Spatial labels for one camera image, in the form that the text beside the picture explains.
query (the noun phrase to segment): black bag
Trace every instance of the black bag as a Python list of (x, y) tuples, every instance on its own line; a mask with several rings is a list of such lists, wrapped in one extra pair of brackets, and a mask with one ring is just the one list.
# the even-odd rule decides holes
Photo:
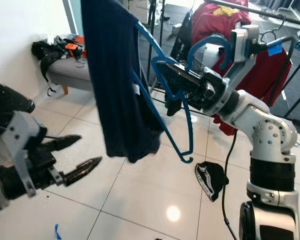
[[(31, 52), (35, 55), (38, 60), (41, 61), (40, 69), (43, 78), (49, 85), (49, 80), (47, 78), (47, 71), (51, 64), (53, 64), (56, 60), (60, 59), (64, 54), (68, 55), (66, 50), (66, 42), (62, 40), (60, 37), (56, 37), (54, 39), (54, 45), (49, 45), (46, 41), (36, 41), (31, 46)], [(52, 92), (56, 92), (49, 85), (49, 90)]]

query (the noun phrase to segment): wooden bench leg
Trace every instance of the wooden bench leg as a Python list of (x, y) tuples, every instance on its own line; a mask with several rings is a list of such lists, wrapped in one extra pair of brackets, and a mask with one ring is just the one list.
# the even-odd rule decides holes
[(62, 85), (62, 89), (63, 89), (63, 92), (64, 92), (65, 95), (67, 95), (69, 93), (68, 86)]

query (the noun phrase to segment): red garment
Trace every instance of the red garment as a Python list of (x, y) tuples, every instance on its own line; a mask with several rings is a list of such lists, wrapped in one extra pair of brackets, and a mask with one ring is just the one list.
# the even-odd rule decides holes
[[(226, 0), (226, 2), (248, 6), (247, 0), (242, 0), (242, 2)], [(214, 11), (218, 8), (217, 4), (203, 3), (194, 12), (192, 16), (192, 45), (214, 33), (222, 34), (226, 39), (230, 40), (231, 30), (235, 28), (237, 22), (241, 21), (245, 24), (251, 24), (249, 14), (246, 11), (239, 11), (231, 16), (214, 15)]]
[[(237, 90), (245, 90), (247, 93), (261, 99), (263, 102), (268, 104), (270, 99), (272, 89), (274, 84), (278, 80), (279, 72), (287, 58), (287, 53), (284, 48), (282, 52), (276, 55), (269, 56), (267, 51), (258, 53), (256, 56), (255, 65), (249, 71), (249, 73), (244, 77), (240, 84), (236, 87)], [(231, 67), (230, 63), (226, 69), (220, 70), (219, 66), (224, 59), (224, 55), (218, 60), (218, 62), (213, 66), (212, 70), (219, 73), (221, 76), (225, 75), (227, 70)], [(270, 103), (272, 106), (278, 96), (282, 91), (282, 87), (287, 79), (289, 71), (291, 69), (291, 63), (285, 69), (284, 74), (280, 80), (277, 90), (275, 91), (274, 98)], [(226, 135), (234, 135), (235, 129), (221, 121), (218, 115), (214, 116), (213, 122), (215, 124), (220, 124), (219, 129), (223, 131)]]

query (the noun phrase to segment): white wall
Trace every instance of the white wall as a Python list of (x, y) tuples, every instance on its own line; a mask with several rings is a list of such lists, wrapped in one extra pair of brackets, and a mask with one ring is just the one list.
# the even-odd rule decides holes
[(46, 88), (31, 44), (70, 33), (62, 0), (0, 0), (0, 82), (28, 98)]

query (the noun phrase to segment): tile grout line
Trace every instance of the tile grout line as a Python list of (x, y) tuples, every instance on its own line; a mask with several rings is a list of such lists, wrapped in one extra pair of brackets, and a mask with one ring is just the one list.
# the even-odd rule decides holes
[(87, 102), (89, 102), (90, 101), (90, 99), (92, 98), (92, 97), (90, 97), (89, 99), (88, 99), (88, 101), (86, 101), (83, 105), (82, 105), (82, 107), (76, 112), (76, 114), (74, 115), (74, 116), (68, 116), (68, 115), (65, 115), (65, 114), (63, 114), (63, 115), (65, 115), (65, 116), (68, 116), (68, 117), (70, 117), (71, 119), (66, 123), (66, 125), (57, 133), (58, 135), (60, 135), (60, 133), (62, 133), (62, 131), (63, 130), (65, 130), (65, 128), (68, 126), (68, 124), (75, 118), (75, 116), (78, 114), (78, 112), (87, 104)]
[(113, 181), (113, 184), (112, 184), (112, 186), (111, 186), (111, 188), (110, 188), (110, 190), (109, 190), (109, 192), (108, 192), (108, 195), (106, 196), (106, 198), (105, 198), (105, 200), (104, 200), (104, 202), (103, 202), (103, 205), (102, 205), (102, 207), (101, 207), (101, 210), (100, 210), (98, 216), (96, 217), (96, 219), (95, 219), (95, 221), (94, 221), (94, 224), (92, 225), (91, 230), (90, 230), (90, 232), (89, 232), (88, 237), (86, 238), (86, 240), (89, 239), (89, 237), (90, 237), (90, 235), (91, 235), (91, 232), (92, 232), (92, 230), (94, 229), (94, 227), (95, 227), (95, 225), (96, 225), (96, 222), (97, 222), (97, 220), (98, 220), (98, 218), (99, 218), (99, 216), (100, 216), (100, 213), (102, 212), (102, 208), (104, 207), (104, 205), (105, 205), (105, 203), (106, 203), (106, 201), (107, 201), (107, 199), (108, 199), (108, 196), (109, 196), (109, 194), (110, 194), (110, 192), (111, 192), (111, 190), (112, 190), (112, 188), (113, 188), (113, 186), (114, 186), (114, 184), (115, 184), (115, 182), (116, 182), (116, 180), (117, 180), (117, 177), (119, 176), (119, 173), (120, 173), (120, 171), (121, 171), (123, 165), (125, 164), (126, 159), (127, 159), (127, 158), (124, 159), (124, 161), (123, 161), (123, 163), (122, 163), (122, 165), (121, 165), (121, 167), (120, 167), (120, 169), (119, 169), (119, 171), (118, 171), (118, 173), (117, 173), (117, 175), (116, 175), (116, 177), (115, 177), (115, 179), (114, 179), (114, 181)]
[(90, 237), (90, 234), (92, 233), (92, 230), (94, 229), (94, 227), (95, 227), (95, 225), (96, 225), (96, 222), (97, 222), (97, 220), (98, 220), (98, 218), (99, 218), (99, 216), (100, 216), (100, 213), (101, 213), (101, 211), (99, 211), (99, 214), (98, 214), (98, 216), (96, 216), (96, 219), (95, 219), (95, 221), (94, 221), (94, 223), (93, 223), (93, 225), (92, 225), (92, 227), (91, 227), (91, 230), (90, 230), (90, 232), (89, 232), (88, 236), (86, 237), (86, 240), (88, 240), (88, 239), (89, 239), (89, 237)]
[(203, 189), (201, 188), (201, 196), (200, 196), (200, 207), (199, 207), (199, 217), (198, 217), (198, 227), (196, 229), (196, 240), (198, 240), (198, 232), (199, 232), (199, 223), (200, 223), (200, 212), (201, 212), (201, 201), (202, 201), (202, 191)]
[(210, 130), (210, 118), (209, 118), (209, 124), (208, 124), (208, 135), (206, 137), (206, 146), (205, 146), (205, 155), (207, 155), (208, 151), (208, 142), (209, 142), (209, 130)]
[[(170, 146), (170, 145), (168, 145), (168, 144), (165, 144), (165, 143), (161, 143), (162, 145), (165, 145), (166, 147), (169, 147), (169, 148), (173, 148), (174, 149), (174, 147), (173, 146)], [(224, 161), (222, 161), (222, 160), (218, 160), (218, 159), (215, 159), (215, 158), (213, 158), (213, 157), (210, 157), (210, 156), (205, 156), (205, 155), (202, 155), (202, 154), (200, 154), (200, 153), (196, 153), (196, 152), (193, 152), (193, 154), (196, 154), (196, 155), (198, 155), (198, 156), (201, 156), (201, 157), (205, 157), (205, 158), (208, 158), (208, 159), (212, 159), (212, 160), (215, 160), (215, 161), (218, 161), (218, 162), (220, 162), (220, 163), (225, 163)], [(244, 169), (244, 170), (247, 170), (247, 171), (249, 171), (249, 169), (247, 169), (247, 168), (245, 168), (245, 167), (243, 167), (243, 166), (239, 166), (239, 165), (235, 165), (235, 164), (233, 164), (233, 163), (228, 163), (229, 165), (232, 165), (232, 166), (234, 166), (234, 167), (238, 167), (238, 168), (241, 168), (241, 169)]]
[(64, 114), (64, 113), (61, 113), (61, 112), (58, 112), (58, 111), (54, 111), (54, 110), (51, 110), (51, 109), (48, 109), (48, 108), (45, 108), (45, 107), (42, 107), (42, 106), (36, 106), (36, 108), (40, 108), (40, 109), (43, 109), (43, 110), (46, 110), (46, 111), (49, 111), (49, 112), (52, 112), (52, 113), (55, 113), (55, 114), (61, 114), (63, 116), (67, 116), (69, 118), (73, 118), (73, 116), (70, 116), (70, 115), (67, 115), (67, 114)]
[(113, 183), (112, 183), (112, 186), (111, 186), (111, 188), (110, 188), (110, 190), (109, 190), (109, 192), (108, 192), (108, 194), (107, 194), (107, 196), (106, 196), (106, 198), (105, 198), (105, 200), (104, 200), (104, 202), (103, 202), (103, 205), (102, 205), (100, 211), (102, 211), (102, 209), (104, 208), (104, 206), (105, 206), (105, 204), (106, 204), (106, 201), (107, 201), (107, 199), (108, 199), (108, 197), (109, 197), (109, 195), (110, 195), (110, 192), (111, 192), (112, 188), (114, 187), (115, 182), (116, 182), (116, 180), (117, 180), (117, 177), (119, 176), (120, 171), (121, 171), (122, 167), (124, 166), (126, 160), (127, 160), (127, 158), (124, 159), (124, 161), (123, 161), (123, 163), (122, 163), (122, 165), (121, 165), (121, 167), (120, 167), (120, 169), (119, 169), (117, 175), (115, 176), (115, 179), (114, 179), (114, 181), (113, 181)]
[(101, 126), (101, 123), (95, 123), (95, 122), (92, 122), (92, 121), (87, 121), (87, 120), (83, 120), (81, 118), (77, 118), (77, 117), (73, 117), (74, 119), (77, 119), (77, 120), (80, 120), (80, 121), (84, 121), (86, 123), (89, 123), (89, 124), (94, 124), (94, 125), (98, 125), (98, 126)]
[(80, 107), (80, 109), (75, 113), (75, 115), (73, 116), (73, 118), (75, 117), (75, 116), (77, 116), (77, 114), (80, 112), (80, 110), (90, 101), (90, 99), (91, 98), (94, 98), (94, 95), (92, 94), (92, 96), (91, 97), (89, 97), (89, 99)]
[(131, 220), (128, 220), (128, 219), (125, 219), (125, 218), (123, 218), (123, 217), (121, 217), (121, 216), (116, 216), (116, 215), (114, 215), (114, 214), (112, 214), (112, 213), (109, 213), (109, 212), (106, 212), (106, 211), (101, 211), (101, 212), (103, 212), (103, 213), (105, 213), (105, 214), (108, 214), (108, 215), (110, 215), (110, 216), (113, 216), (113, 217), (115, 217), (115, 218), (118, 218), (118, 219), (121, 219), (121, 220), (127, 221), (127, 222), (129, 222), (129, 223), (132, 223), (132, 224), (138, 225), (138, 226), (140, 226), (140, 227), (143, 227), (143, 228), (149, 229), (149, 230), (151, 230), (151, 231), (154, 231), (154, 232), (156, 232), (156, 233), (163, 234), (163, 235), (165, 235), (165, 236), (167, 236), (167, 237), (169, 237), (169, 238), (173, 238), (173, 239), (176, 239), (176, 240), (181, 240), (180, 238), (176, 238), (176, 237), (174, 237), (174, 236), (171, 236), (171, 235), (168, 235), (168, 234), (166, 234), (166, 233), (164, 233), (164, 232), (157, 231), (157, 230), (155, 230), (155, 229), (153, 229), (153, 228), (150, 228), (150, 227), (147, 227), (147, 226), (141, 225), (141, 224), (139, 224), (139, 223), (136, 223), (136, 222), (134, 222), (134, 221), (131, 221)]
[(97, 208), (95, 208), (95, 207), (93, 207), (93, 206), (89, 206), (89, 205), (87, 205), (87, 204), (84, 204), (84, 203), (82, 203), (82, 202), (73, 200), (73, 199), (68, 198), (68, 197), (66, 197), (66, 196), (62, 196), (62, 195), (60, 195), (60, 194), (58, 194), (58, 193), (55, 193), (55, 192), (53, 192), (53, 191), (45, 190), (45, 189), (43, 189), (43, 191), (45, 191), (45, 192), (47, 192), (47, 193), (50, 193), (50, 194), (53, 194), (53, 195), (56, 195), (56, 196), (58, 196), (58, 197), (61, 197), (61, 198), (70, 200), (70, 201), (72, 201), (72, 202), (75, 202), (75, 203), (77, 203), (77, 204), (80, 204), (80, 205), (83, 205), (83, 206), (85, 206), (85, 207), (91, 208), (91, 209), (93, 209), (93, 210), (101, 211), (100, 209), (97, 209)]

